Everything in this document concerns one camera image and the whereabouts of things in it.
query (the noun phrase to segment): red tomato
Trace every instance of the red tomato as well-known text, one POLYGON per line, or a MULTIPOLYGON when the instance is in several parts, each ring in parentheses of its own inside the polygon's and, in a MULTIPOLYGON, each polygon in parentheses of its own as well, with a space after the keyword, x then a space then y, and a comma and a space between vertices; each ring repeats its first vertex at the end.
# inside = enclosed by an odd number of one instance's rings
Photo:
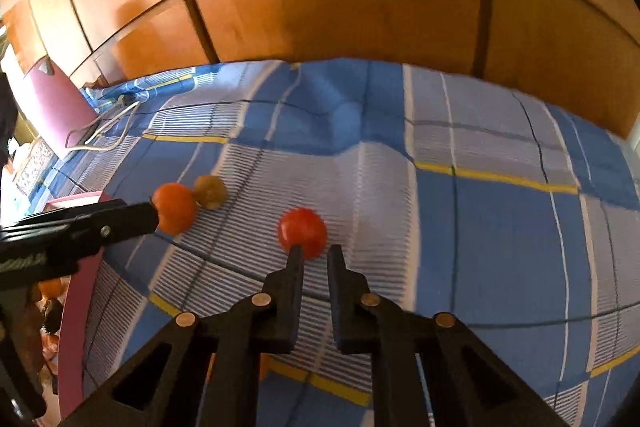
POLYGON ((305 259, 315 259, 326 247, 326 226, 310 208, 294 208, 282 214, 278 222, 278 241, 287 253, 300 245, 305 259))

